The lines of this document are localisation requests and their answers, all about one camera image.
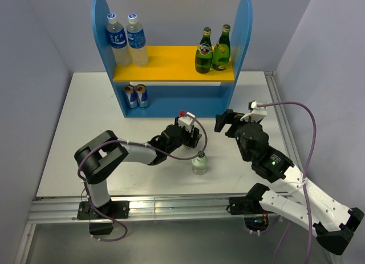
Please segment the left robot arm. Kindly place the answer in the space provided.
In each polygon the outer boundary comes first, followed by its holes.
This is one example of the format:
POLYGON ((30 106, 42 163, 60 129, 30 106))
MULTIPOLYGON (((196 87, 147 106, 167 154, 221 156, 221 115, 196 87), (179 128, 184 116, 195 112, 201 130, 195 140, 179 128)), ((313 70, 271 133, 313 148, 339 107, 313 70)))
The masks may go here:
POLYGON ((91 212, 98 218, 104 218, 111 211, 111 197, 107 188, 107 178, 122 163, 141 163, 148 166, 159 165, 168 157, 183 160, 172 153, 186 146, 196 148, 203 131, 205 142, 208 136, 203 127, 194 125, 200 122, 190 112, 181 113, 175 122, 166 127, 161 134, 154 136, 146 143, 118 138, 111 130, 79 148, 74 159, 78 165, 78 176, 85 184, 88 199, 91 201, 91 212))

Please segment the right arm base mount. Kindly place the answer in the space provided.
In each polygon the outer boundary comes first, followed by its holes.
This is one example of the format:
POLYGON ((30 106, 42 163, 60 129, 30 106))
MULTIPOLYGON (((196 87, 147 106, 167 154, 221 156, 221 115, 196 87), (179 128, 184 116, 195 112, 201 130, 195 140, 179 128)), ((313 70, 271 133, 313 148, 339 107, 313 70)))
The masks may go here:
POLYGON ((260 236, 268 233, 281 221, 280 216, 271 220, 269 217, 271 212, 264 210, 258 202, 248 196, 234 196, 229 197, 228 200, 226 211, 232 216, 242 216, 249 234, 260 236))

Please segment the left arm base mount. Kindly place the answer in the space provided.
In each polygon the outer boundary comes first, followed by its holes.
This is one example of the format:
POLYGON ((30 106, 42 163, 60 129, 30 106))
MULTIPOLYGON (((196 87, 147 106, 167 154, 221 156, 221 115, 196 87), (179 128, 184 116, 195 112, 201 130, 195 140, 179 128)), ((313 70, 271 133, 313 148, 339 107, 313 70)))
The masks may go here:
POLYGON ((89 201, 81 201, 77 220, 89 221, 89 232, 94 237, 110 235, 114 229, 115 220, 127 219, 129 201, 110 200, 100 208, 93 208, 89 201))

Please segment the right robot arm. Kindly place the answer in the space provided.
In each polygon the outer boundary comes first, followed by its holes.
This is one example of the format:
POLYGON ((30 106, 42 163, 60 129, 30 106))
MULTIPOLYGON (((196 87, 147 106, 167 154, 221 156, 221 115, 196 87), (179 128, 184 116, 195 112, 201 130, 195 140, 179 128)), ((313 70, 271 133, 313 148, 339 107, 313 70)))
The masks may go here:
POLYGON ((312 230, 317 242, 327 251, 342 255, 362 219, 359 208, 349 208, 335 201, 309 179, 282 152, 269 145, 261 117, 254 112, 245 115, 227 109, 216 115, 215 132, 224 125, 226 136, 234 138, 242 159, 270 185, 256 183, 243 197, 231 197, 232 215, 266 210, 312 230))

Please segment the green Perrier bottle red label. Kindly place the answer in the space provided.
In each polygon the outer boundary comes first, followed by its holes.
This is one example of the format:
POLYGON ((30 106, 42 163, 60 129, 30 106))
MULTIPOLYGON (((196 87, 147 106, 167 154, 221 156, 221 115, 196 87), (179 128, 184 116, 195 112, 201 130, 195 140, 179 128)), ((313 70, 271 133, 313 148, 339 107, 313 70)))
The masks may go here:
POLYGON ((210 40, 211 28, 203 29, 203 36, 200 44, 197 47, 195 55, 195 69, 200 74, 205 74, 210 71, 213 59, 213 49, 210 40))

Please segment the clear glass bottle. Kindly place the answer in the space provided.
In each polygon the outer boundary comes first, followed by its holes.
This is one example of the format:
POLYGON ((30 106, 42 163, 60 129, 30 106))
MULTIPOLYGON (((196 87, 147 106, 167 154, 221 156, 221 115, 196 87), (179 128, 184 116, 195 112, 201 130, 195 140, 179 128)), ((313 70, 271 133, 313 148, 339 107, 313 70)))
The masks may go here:
POLYGON ((196 175, 203 175, 208 167, 208 158, 203 151, 199 151, 197 157, 192 160, 192 171, 196 175))

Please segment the Pocari Sweat bottle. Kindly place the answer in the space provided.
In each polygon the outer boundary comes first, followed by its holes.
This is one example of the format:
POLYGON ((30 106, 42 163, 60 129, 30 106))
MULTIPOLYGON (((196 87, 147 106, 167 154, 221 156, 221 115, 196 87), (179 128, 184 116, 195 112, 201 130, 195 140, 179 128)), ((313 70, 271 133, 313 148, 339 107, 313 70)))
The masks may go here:
POLYGON ((136 14, 128 15, 127 37, 133 64, 138 67, 146 66, 149 63, 146 38, 143 25, 139 22, 136 14))
POLYGON ((108 39, 118 66, 126 67, 132 62, 131 55, 127 46, 127 38, 123 25, 118 21, 116 14, 109 13, 107 15, 108 39))

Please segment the green Perrier lemon bottle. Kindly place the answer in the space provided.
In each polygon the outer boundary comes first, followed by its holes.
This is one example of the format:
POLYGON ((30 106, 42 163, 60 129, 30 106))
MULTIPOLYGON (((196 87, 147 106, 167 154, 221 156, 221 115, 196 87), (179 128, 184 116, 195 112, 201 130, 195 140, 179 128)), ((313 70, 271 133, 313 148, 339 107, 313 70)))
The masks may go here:
POLYGON ((221 36, 213 50, 212 67, 216 71, 223 71, 227 68, 230 60, 230 25, 222 27, 221 36))

